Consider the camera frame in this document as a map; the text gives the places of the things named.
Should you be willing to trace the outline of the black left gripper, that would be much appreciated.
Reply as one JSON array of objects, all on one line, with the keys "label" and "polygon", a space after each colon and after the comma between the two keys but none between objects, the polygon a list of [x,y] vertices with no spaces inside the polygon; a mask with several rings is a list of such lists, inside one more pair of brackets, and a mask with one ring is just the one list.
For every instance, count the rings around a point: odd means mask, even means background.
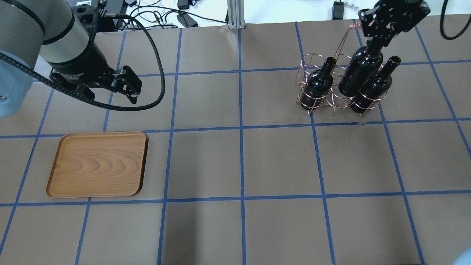
[{"label": "black left gripper", "polygon": [[114,71],[95,43],[89,44],[75,59],[62,63],[49,62],[49,65],[54,69],[49,77],[66,91],[77,93],[77,89],[86,86],[104,88],[126,96],[133,105],[137,104],[142,89],[140,78],[130,66]]}]

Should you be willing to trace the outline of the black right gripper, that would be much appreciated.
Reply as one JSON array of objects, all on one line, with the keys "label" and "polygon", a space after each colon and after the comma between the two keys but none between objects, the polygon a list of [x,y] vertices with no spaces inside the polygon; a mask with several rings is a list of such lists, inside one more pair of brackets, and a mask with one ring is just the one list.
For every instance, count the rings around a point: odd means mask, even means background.
[{"label": "black right gripper", "polygon": [[359,10],[358,18],[364,37],[369,38],[387,28],[382,20],[384,17],[399,16],[390,24],[390,34],[384,44],[384,47],[388,47],[395,36],[401,32],[409,32],[430,12],[431,9],[424,0],[379,0],[375,8]]}]

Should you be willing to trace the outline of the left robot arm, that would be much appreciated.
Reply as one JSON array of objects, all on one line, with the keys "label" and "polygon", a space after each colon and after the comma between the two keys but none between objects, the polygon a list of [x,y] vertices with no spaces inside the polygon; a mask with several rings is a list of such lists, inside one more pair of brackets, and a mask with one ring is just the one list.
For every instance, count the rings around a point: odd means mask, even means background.
[{"label": "left robot arm", "polygon": [[[1,1],[1,117],[15,114],[38,80],[87,104],[116,111],[138,111],[142,82],[129,66],[114,69],[95,43],[98,32],[127,18],[105,9],[65,0]],[[128,98],[132,107],[96,101],[92,88]]]}]

